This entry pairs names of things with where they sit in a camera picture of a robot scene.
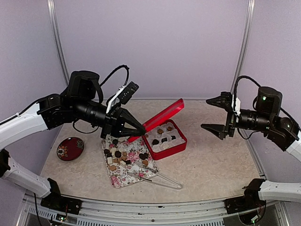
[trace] flower-patterned tray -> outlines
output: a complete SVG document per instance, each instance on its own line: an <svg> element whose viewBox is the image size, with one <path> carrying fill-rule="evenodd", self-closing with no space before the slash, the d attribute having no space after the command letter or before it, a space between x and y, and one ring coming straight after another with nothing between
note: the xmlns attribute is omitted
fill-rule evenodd
<svg viewBox="0 0 301 226"><path fill-rule="evenodd" d="M127 174L127 172L132 172L135 173L137 175L139 175L140 177L149 179L154 177L156 174L144 169L144 168L140 168L137 164L135 164L135 161L139 161L142 162L142 160L139 158L139 154L141 153L147 153L148 154L148 166L154 170L158 170L155 161L152 159L151 154L146 146L146 144L144 143L142 137L138 138L137 140L135 140L132 143L128 142L128 137L125 139L125 141L123 142L118 142L117 145L114 145L112 143L112 141L116 139L114 137L108 136L106 139L103 139L101 141L102 144L102 150L104 149L111 149L112 147L116 147L118 150L121 150L123 148L123 152L127 153L127 159L131 161L131 164L126 165L125 167L122 167L120 164L118 163L113 163L112 165L116 166L116 170L115 171L111 171L109 168L109 164L107 162L107 157L104 155L104 158L106 160L106 165L107 165L107 169L108 169L108 173L109 176L111 178L111 183L112 186L115 188L121 188L124 186L128 186L128 185L132 185L134 183L140 182L141 180L135 177L132 177L130 175Z"/></svg>

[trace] open red box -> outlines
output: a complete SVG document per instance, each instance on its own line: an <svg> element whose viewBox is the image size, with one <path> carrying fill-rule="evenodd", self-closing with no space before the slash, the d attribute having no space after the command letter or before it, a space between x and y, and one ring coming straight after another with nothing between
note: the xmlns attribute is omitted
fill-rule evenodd
<svg viewBox="0 0 301 226"><path fill-rule="evenodd" d="M159 159L163 159L163 158L166 158L170 155L173 155L173 154L176 154L176 153L179 153L181 151L184 151L186 149L186 145L187 145L187 138L184 136L184 134L181 132L181 130L179 129L179 127L175 124L175 122L171 119L168 119L166 120L165 122L163 122L161 125L163 124L166 124L166 123L172 123L174 128L179 132L180 136L185 140L185 143L183 144L180 144L180 145L177 145L177 146L174 146L174 147L170 147L168 149L165 149L161 152L153 152L152 148L151 148L151 145L149 144L147 138L145 136L142 136L147 148L149 149L150 151L150 154L152 156L152 158L154 160L159 160Z"/></svg>
<svg viewBox="0 0 301 226"><path fill-rule="evenodd" d="M150 144L148 143L148 141L146 140L145 136L143 136L143 139L153 157L154 160L159 160L165 157L168 157L172 154L184 151L187 145L187 139L184 136L184 134L180 131L179 127L177 127L177 125L175 124L174 121L172 121L171 117L173 117L175 114L177 114L179 111L181 111L184 108L184 101L183 99L179 99L176 102L174 102L172 105L170 105L169 107L167 107L166 109L164 109L163 111L161 111L160 113L158 113L157 115L155 115L154 117L152 117L151 119L149 119L147 122L145 122L143 124L143 126L145 127L146 131L149 132L152 129L154 129L157 126L163 125L167 122L171 122L174 125L174 128L178 130L180 136L185 140L185 143L168 148L164 151L155 153L153 152ZM139 137L130 137L128 139L129 142L133 142L134 140L138 139Z"/></svg>

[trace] red box lid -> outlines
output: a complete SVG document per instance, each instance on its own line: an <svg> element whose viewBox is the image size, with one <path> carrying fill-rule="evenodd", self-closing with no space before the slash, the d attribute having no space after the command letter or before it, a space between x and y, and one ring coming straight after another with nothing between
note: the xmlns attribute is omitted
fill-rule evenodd
<svg viewBox="0 0 301 226"><path fill-rule="evenodd" d="M161 125L164 123L167 119L173 117L175 114L177 114L180 110L184 108L184 101L183 99L178 99L176 102L174 102L169 107L165 108L163 111L161 111L159 114L156 114L154 117L149 119L147 122L143 124L143 126L146 129L146 132L151 131L156 126ZM139 137L130 137L128 139L129 142L133 142Z"/></svg>

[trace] metal tongs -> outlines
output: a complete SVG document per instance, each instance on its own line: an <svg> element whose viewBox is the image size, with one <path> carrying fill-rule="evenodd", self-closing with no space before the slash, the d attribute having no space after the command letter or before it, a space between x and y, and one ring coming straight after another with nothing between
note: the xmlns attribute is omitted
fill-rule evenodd
<svg viewBox="0 0 301 226"><path fill-rule="evenodd" d="M145 168L145 169L148 169L149 171L155 173L157 176L163 178L164 180L170 182L171 184L174 184L175 186L173 185L169 185L169 184L164 184L164 183L161 183L161 182L157 182L157 181L153 181L153 180L150 180L150 179L146 179L146 178L143 178L133 172L128 172L127 174L132 176L132 177L135 177L135 178L138 178L138 179L141 179L141 180L144 180L144 181L147 181L147 182L150 182L150 183L153 183L153 184L156 184L156 185L160 185L160 186L164 186L164 187L169 187L169 188L172 188L172 189L176 189L176 190L180 190L183 188L183 185L181 185L180 183L176 182L175 180L172 180L166 176L164 176L163 174L161 173L158 173L156 170L142 164L141 162L135 162L135 164L137 164L138 166L140 166L141 168Z"/></svg>

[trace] white backdrop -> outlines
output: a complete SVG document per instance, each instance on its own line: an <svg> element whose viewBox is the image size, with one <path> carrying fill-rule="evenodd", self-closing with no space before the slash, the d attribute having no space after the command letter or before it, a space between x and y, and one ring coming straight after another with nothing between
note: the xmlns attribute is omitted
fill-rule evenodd
<svg viewBox="0 0 301 226"><path fill-rule="evenodd" d="M209 98L230 90L248 1L112 0L55 2L69 73L105 78L127 64L135 98ZM103 87L112 95L125 79Z"/></svg>

